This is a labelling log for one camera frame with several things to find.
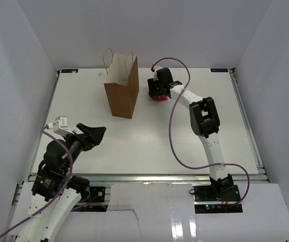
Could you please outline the red snack packet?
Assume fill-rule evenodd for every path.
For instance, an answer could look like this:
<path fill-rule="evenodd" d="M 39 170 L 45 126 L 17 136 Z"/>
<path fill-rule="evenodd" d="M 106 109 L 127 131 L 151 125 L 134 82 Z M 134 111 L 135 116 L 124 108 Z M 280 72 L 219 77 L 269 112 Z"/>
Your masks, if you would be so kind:
<path fill-rule="evenodd" d="M 166 101 L 166 100 L 168 100 L 168 96 L 166 96 L 166 95 L 153 96 L 153 97 L 151 97 L 151 99 L 153 101 Z"/>

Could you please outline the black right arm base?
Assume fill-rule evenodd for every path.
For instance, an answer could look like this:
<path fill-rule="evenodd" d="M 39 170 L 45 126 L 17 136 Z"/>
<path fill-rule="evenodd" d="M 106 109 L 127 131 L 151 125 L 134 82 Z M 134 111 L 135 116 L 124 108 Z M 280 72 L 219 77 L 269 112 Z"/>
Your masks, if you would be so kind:
<path fill-rule="evenodd" d="M 242 213 L 242 204 L 234 205 L 241 199 L 237 185 L 224 195 L 213 195 L 210 186 L 194 186 L 190 191 L 194 198 L 196 214 Z"/>

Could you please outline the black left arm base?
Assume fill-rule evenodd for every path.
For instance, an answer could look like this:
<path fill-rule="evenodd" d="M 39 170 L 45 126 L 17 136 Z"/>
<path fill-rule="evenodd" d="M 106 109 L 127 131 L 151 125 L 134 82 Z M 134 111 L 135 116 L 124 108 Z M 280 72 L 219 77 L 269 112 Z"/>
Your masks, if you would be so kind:
<path fill-rule="evenodd" d="M 90 186 L 84 195 L 82 195 L 81 200 L 79 203 L 89 203 L 89 202 L 95 202 L 95 203 L 101 203 L 105 201 L 105 194 L 106 194 L 106 188 L 95 186 Z"/>

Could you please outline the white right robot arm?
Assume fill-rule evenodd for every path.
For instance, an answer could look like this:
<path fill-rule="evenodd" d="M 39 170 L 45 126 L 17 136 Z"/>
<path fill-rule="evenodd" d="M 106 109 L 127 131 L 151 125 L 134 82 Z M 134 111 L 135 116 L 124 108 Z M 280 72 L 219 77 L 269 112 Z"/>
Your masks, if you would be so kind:
<path fill-rule="evenodd" d="M 200 97 L 173 80 L 169 68 L 152 67 L 154 77 L 148 79 L 149 96 L 152 99 L 168 97 L 189 110 L 190 125 L 203 145 L 209 169 L 210 194 L 222 201 L 234 186 L 219 143 L 220 119 L 215 102 L 211 97 Z"/>

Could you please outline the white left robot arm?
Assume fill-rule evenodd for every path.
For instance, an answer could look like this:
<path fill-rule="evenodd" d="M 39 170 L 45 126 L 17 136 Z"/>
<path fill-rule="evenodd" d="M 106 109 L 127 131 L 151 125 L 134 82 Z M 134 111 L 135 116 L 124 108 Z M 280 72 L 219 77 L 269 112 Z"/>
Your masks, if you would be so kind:
<path fill-rule="evenodd" d="M 78 123 L 77 128 L 80 133 L 56 124 L 46 125 L 62 138 L 53 138 L 46 146 L 32 186 L 28 219 L 16 241 L 54 241 L 74 206 L 90 197 L 89 180 L 73 175 L 73 164 L 82 152 L 101 143 L 106 127 Z"/>

